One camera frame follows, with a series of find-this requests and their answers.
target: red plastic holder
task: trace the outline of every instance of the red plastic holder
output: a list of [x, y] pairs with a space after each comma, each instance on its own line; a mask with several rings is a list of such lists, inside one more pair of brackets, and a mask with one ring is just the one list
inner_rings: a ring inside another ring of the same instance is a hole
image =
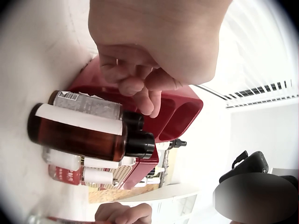
[[[140, 112], [133, 98], [121, 95], [116, 84], [109, 84], [104, 80], [98, 56], [80, 72], [68, 90], [97, 95], [121, 103], [125, 110]], [[163, 91], [159, 115], [154, 119], [144, 116], [143, 130], [153, 133], [156, 143], [174, 140], [187, 130], [202, 107], [202, 100], [189, 86]]]

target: white table surface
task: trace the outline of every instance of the white table surface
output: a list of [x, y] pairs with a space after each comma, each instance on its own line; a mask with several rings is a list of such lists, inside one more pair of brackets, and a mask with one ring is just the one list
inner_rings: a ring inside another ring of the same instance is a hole
[[[84, 5], [78, 14], [86, 20]], [[87, 23], [83, 29], [86, 34]], [[1, 24], [0, 203], [17, 223], [32, 210], [77, 220], [86, 215], [88, 188], [52, 180], [26, 128], [32, 107], [66, 88], [91, 59], [78, 36], [69, 1], [20, 1]]]

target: brown glass bottle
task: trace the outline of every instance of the brown glass bottle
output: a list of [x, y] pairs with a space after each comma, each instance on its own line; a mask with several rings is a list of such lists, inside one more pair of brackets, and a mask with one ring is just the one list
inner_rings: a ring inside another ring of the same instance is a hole
[[[76, 127], [37, 116], [36, 113], [42, 105], [42, 103], [37, 104], [32, 109], [28, 119], [28, 135], [34, 143], [71, 154], [117, 162], [125, 155], [127, 127], [124, 123], [122, 125], [122, 135]], [[48, 109], [49, 106], [54, 107], [54, 110], [58, 109], [58, 107], [46, 105]], [[65, 108], [59, 109], [63, 113], [72, 112], [69, 116], [74, 115], [74, 113], [81, 113]]]
[[39, 103], [27, 124], [37, 144], [84, 157], [119, 162], [124, 156], [148, 159], [155, 148], [153, 134], [127, 131], [120, 120]]

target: red label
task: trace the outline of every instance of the red label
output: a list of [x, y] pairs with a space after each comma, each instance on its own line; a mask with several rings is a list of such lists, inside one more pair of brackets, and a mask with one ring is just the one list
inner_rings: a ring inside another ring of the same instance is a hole
[[81, 169], [73, 171], [56, 167], [56, 177], [64, 183], [79, 185], [81, 182]]

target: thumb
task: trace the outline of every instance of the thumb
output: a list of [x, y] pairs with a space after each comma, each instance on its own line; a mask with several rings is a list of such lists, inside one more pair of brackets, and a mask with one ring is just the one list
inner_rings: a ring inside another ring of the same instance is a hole
[[144, 84], [149, 91], [177, 90], [183, 86], [162, 68], [154, 69], [146, 77]]
[[129, 208], [122, 215], [115, 219], [116, 224], [133, 224], [136, 221], [144, 224], [151, 224], [152, 222], [152, 207], [148, 204], [140, 204]]

